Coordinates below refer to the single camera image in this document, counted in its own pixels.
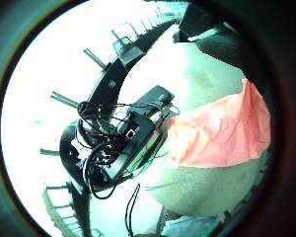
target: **metal rod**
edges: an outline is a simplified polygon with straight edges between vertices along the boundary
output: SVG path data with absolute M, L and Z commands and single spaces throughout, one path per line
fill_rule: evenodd
M 150 19 L 148 18 L 148 22 L 150 23 L 151 27 L 154 28 L 154 26 L 152 25 Z
M 141 20 L 141 24 L 144 26 L 144 28 L 145 28 L 145 30 L 146 30 L 146 32 L 147 32 L 148 29 L 147 29 L 146 25 L 144 24 L 144 21 Z
M 65 208 L 65 207 L 71 207 L 71 204 L 66 204 L 66 205 L 56 205 L 54 208 Z
M 83 52 L 86 53 L 92 60 L 94 60 L 101 68 L 105 69 L 107 67 L 88 48 L 85 48 Z
M 67 226 L 69 226 L 69 225 L 75 225 L 75 224 L 79 225 L 79 223 L 78 223 L 78 222 L 73 222 L 73 223 L 66 224 L 66 225 L 67 225 Z
M 58 102 L 60 102 L 60 103 L 62 103 L 62 104 L 65 104 L 65 105 L 67 105 L 67 106 L 70 106 L 70 107 L 72 107 L 72 108 L 74 108 L 74 109 L 77 109 L 77 107 L 78 107 L 78 105 L 79 105 L 79 103 L 77 103 L 77 102 L 75 102 L 75 101 L 72 101 L 72 100 L 70 100 L 69 98 L 67 98 L 67 97 L 64 97 L 64 96 L 62 96 L 62 95 L 60 95 L 59 93 L 57 93 L 57 92 L 51 92 L 51 96 L 50 96 L 50 98 L 51 99 L 54 99 L 54 100 L 56 100 L 56 101 L 58 101 Z
M 39 153 L 41 155 L 47 155 L 47 156 L 59 156 L 59 151 L 53 151 L 53 150 L 46 150 L 46 149 L 40 149 Z
M 47 190 L 65 190 L 68 189 L 67 186 L 48 186 L 46 187 Z
M 70 219 L 70 218 L 76 218 L 76 216 L 70 215 L 70 216 L 61 217 L 61 219 Z
M 134 32 L 136 33 L 136 36 L 139 37 L 139 33 L 137 33 L 137 31 L 134 28 L 134 26 L 131 23 L 128 23 L 128 25 L 134 30 Z
M 121 37 L 118 35 L 118 33 L 115 30 L 111 30 L 111 33 L 119 40 L 123 43 L 123 41 L 121 40 Z

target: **black electronic device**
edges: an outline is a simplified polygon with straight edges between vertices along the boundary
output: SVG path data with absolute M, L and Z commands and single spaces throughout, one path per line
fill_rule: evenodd
M 115 188 L 146 169 L 166 139 L 161 126 L 173 98 L 157 85 L 133 104 L 80 103 L 80 119 L 60 140 L 60 157 L 71 178 L 102 198 L 96 192 Z M 122 118 L 104 114 L 117 107 L 125 107 Z

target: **gray surface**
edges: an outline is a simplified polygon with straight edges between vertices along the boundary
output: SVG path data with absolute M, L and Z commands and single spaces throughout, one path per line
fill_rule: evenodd
M 184 112 L 241 91 L 241 70 L 199 52 L 193 43 L 173 44 L 171 35 L 167 31 L 132 68 L 120 102 L 131 103 L 159 84 L 174 93 L 174 104 Z M 142 186 L 165 208 L 193 216 L 235 206 L 252 187 L 259 169 L 259 160 L 254 160 L 227 168 L 174 170 L 167 160 L 167 156 L 155 159 L 141 175 Z

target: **wire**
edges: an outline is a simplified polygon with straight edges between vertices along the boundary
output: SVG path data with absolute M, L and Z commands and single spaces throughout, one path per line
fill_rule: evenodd
M 117 185 L 118 185 L 118 182 L 116 182 L 116 184 L 114 184 L 113 188 L 111 189 L 111 192 L 110 192 L 107 196 L 105 196 L 105 197 L 100 197 L 100 196 L 97 195 L 97 193 L 96 193 L 96 192 L 94 191 L 94 189 L 92 188 L 92 184 L 91 184 L 90 179 L 88 180 L 88 185 L 89 185 L 89 190 L 90 190 L 91 194 L 92 194 L 95 198 L 97 198 L 97 199 L 108 199 L 108 198 L 112 195 L 112 193 L 114 193 L 114 190 L 116 189 L 116 187 L 117 187 Z
M 134 236 L 134 234 L 132 232 L 132 227 L 131 227 L 131 214 L 132 214 L 132 210 L 133 210 L 133 208 L 135 206 L 136 199 L 137 199 L 137 196 L 139 194 L 139 190 L 140 190 L 140 184 L 137 184 L 136 189 L 135 189 L 134 193 L 132 194 L 131 198 L 129 199 L 129 202 L 128 202 L 127 207 L 126 207 L 124 220 L 125 220 L 125 226 L 126 226 L 129 237 Z M 129 215 L 128 215 L 128 209 L 129 209 L 129 206 L 130 206 L 131 202 L 132 202 L 132 205 L 131 205 Z
M 83 147 L 85 147 L 85 148 L 87 148 L 87 149 L 92 149 L 92 147 L 84 145 L 84 144 L 79 140 L 77 129 L 75 130 L 75 138 L 76 138 L 76 140 L 78 141 L 78 143 L 79 143 L 81 146 L 83 146 Z

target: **pink fabric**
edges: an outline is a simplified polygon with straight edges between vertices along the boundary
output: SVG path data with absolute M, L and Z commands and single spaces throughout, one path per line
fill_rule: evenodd
M 260 157 L 270 143 L 269 113 L 253 83 L 243 91 L 171 118 L 172 168 L 233 166 Z

